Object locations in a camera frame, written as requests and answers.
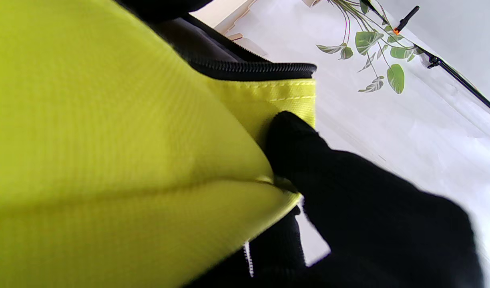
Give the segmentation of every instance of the seam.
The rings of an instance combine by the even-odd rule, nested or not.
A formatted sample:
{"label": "seam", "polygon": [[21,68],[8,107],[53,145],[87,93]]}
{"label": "seam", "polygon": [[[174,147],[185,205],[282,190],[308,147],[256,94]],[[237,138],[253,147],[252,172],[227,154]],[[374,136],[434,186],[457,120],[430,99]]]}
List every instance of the seam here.
{"label": "seam", "polygon": [[268,102],[275,102],[275,101],[283,101],[283,100],[296,100],[296,99],[309,99],[309,98],[316,98],[316,95],[314,96],[300,96],[300,97],[288,97],[288,98],[278,98],[278,99],[268,99]]}
{"label": "seam", "polygon": [[315,86],[313,82],[302,82],[302,83],[271,83],[271,84],[250,84],[250,83],[237,83],[229,82],[229,86],[244,86],[248,88],[268,88],[268,87],[282,87],[282,86]]}

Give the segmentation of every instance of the zipper teeth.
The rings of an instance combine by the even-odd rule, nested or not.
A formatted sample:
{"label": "zipper teeth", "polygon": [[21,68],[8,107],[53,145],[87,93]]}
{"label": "zipper teeth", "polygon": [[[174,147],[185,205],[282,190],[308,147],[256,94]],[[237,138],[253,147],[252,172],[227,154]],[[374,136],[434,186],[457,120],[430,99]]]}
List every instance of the zipper teeth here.
{"label": "zipper teeth", "polygon": [[183,58],[198,66],[231,73],[314,72],[316,70],[316,66],[311,63],[227,62],[184,53]]}

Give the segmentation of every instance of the black glove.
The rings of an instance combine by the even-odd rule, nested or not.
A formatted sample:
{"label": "black glove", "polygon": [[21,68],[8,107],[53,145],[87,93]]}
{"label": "black glove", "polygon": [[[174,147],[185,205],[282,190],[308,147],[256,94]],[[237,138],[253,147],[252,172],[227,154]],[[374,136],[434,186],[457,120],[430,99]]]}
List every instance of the black glove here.
{"label": "black glove", "polygon": [[272,121],[265,153],[274,173],[304,195],[304,211],[331,247],[331,255],[300,272],[299,284],[483,286],[468,215],[450,200],[330,149],[289,112]]}
{"label": "black glove", "polygon": [[212,0],[116,0],[149,24],[172,20],[197,11]]}

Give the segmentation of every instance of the plant stem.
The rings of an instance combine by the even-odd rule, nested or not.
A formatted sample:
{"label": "plant stem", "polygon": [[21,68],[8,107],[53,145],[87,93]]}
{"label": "plant stem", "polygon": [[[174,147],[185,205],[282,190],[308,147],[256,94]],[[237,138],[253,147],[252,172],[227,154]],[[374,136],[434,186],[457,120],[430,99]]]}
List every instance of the plant stem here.
{"label": "plant stem", "polygon": [[346,40],[346,42],[348,43],[350,41],[351,24],[350,24],[350,15],[348,15],[348,13],[346,13],[346,16],[348,17],[348,39]]}
{"label": "plant stem", "polygon": [[355,15],[364,25],[364,29],[366,29],[366,31],[369,31],[368,26],[366,25],[366,22],[364,22],[364,20],[362,19],[362,15],[360,15],[359,12],[355,8],[351,7],[346,2],[342,2],[342,0],[337,0],[337,1],[340,2],[340,4],[342,4],[344,10],[346,8],[346,11],[350,12],[352,15]]}
{"label": "plant stem", "polygon": [[338,5],[336,3],[336,5],[338,6],[339,10],[343,13],[343,18],[344,18],[344,35],[343,35],[343,42],[344,43],[344,40],[346,39],[346,16],[345,16],[345,12],[344,12],[344,9],[342,9],[342,7],[340,5]]}
{"label": "plant stem", "polygon": [[350,0],[343,0],[344,2],[348,2],[349,4],[355,4],[357,6],[361,6],[360,2],[353,2],[353,1],[350,1]]}
{"label": "plant stem", "polygon": [[361,24],[359,23],[359,19],[357,18],[357,16],[355,14],[352,14],[351,16],[355,19],[355,21],[357,21],[357,24],[359,25],[359,28],[361,28],[361,31],[364,31],[364,29],[362,29]]}
{"label": "plant stem", "polygon": [[373,72],[375,73],[375,77],[378,78],[377,71],[375,71],[375,67],[373,67],[373,62],[370,60],[370,53],[369,52],[366,52],[366,57],[368,57],[368,61],[370,62],[370,65],[373,68]]}
{"label": "plant stem", "polygon": [[384,55],[384,51],[382,51],[382,47],[380,47],[380,43],[377,42],[378,47],[380,48],[380,53],[382,53],[382,57],[384,57],[384,61],[386,61],[386,64],[388,65],[389,69],[391,69],[391,65],[389,65],[388,60],[386,59],[386,56]]}
{"label": "plant stem", "polygon": [[391,23],[389,23],[388,17],[386,15],[386,12],[384,11],[384,7],[382,7],[382,5],[380,3],[378,5],[380,5],[380,9],[382,9],[382,15],[384,15],[384,20],[386,20],[388,25],[391,26]]}
{"label": "plant stem", "polygon": [[405,46],[403,46],[403,47],[396,47],[396,46],[393,46],[393,45],[389,44],[388,42],[386,42],[386,40],[384,40],[382,38],[380,40],[382,40],[382,42],[386,43],[388,46],[391,46],[393,48],[405,48],[405,50],[410,50],[410,49],[414,49],[416,47],[416,46],[413,46],[413,47],[405,47]]}

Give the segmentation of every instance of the yellow bag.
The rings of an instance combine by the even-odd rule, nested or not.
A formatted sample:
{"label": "yellow bag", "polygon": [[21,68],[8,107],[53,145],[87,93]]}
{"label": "yellow bag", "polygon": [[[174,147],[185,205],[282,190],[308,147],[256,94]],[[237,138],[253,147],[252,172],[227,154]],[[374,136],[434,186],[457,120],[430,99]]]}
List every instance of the yellow bag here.
{"label": "yellow bag", "polygon": [[299,199],[260,149],[314,80],[231,82],[111,0],[0,0],[0,287],[174,287]]}

